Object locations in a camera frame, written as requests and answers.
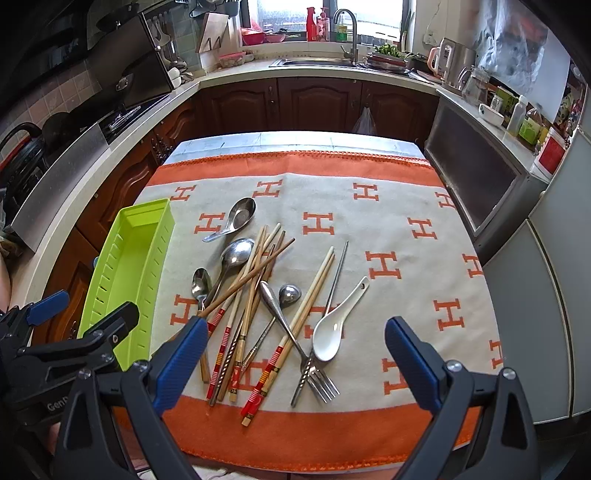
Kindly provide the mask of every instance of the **green plastic tray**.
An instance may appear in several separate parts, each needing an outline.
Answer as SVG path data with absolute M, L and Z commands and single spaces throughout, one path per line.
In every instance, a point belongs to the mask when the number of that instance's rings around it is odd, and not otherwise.
M 124 370 L 149 357 L 156 293 L 173 228 L 168 199 L 121 209 L 92 274 L 78 337 L 125 301 L 139 308 L 138 326 L 115 347 Z

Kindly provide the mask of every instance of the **faucet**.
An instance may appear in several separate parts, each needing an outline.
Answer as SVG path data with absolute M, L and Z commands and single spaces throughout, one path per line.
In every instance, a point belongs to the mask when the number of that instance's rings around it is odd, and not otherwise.
M 353 63 L 353 65 L 355 65 L 357 63 L 357 59 L 358 59 L 358 51 L 357 51 L 357 19 L 355 18 L 355 16 L 353 15 L 353 12 L 347 8 L 339 8 L 336 12 L 335 12 L 335 18 L 333 20 L 333 22 L 335 24 L 338 23 L 339 21 L 339 17 L 342 13 L 347 12 L 350 16 L 351 16 L 351 20 L 353 21 L 353 45 L 351 46 L 351 52 L 347 52 L 343 46 L 341 45 L 340 48 L 343 49 L 343 55 L 346 59 L 350 59 L 351 63 Z

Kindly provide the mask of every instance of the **red bottle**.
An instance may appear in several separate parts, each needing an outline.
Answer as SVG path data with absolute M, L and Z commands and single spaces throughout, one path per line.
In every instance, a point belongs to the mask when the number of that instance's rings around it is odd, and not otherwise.
M 314 23 L 314 7 L 308 7 L 308 18 L 306 18 L 306 37 L 308 41 L 316 41 L 316 23 Z

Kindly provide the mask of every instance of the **orange stripe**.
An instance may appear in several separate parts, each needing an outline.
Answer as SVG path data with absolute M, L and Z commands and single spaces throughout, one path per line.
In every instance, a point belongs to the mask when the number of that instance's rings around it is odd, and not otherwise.
M 283 173 L 443 186 L 435 170 L 424 159 L 321 151 L 222 155 L 163 165 L 156 170 L 148 186 L 228 177 L 268 177 Z
M 244 428 L 240 411 L 182 396 L 164 420 L 186 453 L 253 468 L 317 472 L 402 462 L 431 418 L 416 404 L 348 413 L 261 410 Z M 458 445 L 470 440 L 478 413 L 468 412 Z

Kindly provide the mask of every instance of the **white ceramic spoon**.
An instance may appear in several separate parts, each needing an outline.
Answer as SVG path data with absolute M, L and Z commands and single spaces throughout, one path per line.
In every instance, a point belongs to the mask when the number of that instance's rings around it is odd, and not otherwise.
M 318 360 L 329 362 L 335 357 L 339 350 L 345 319 L 368 288 L 369 279 L 363 277 L 343 303 L 316 324 L 312 335 L 312 348 Z

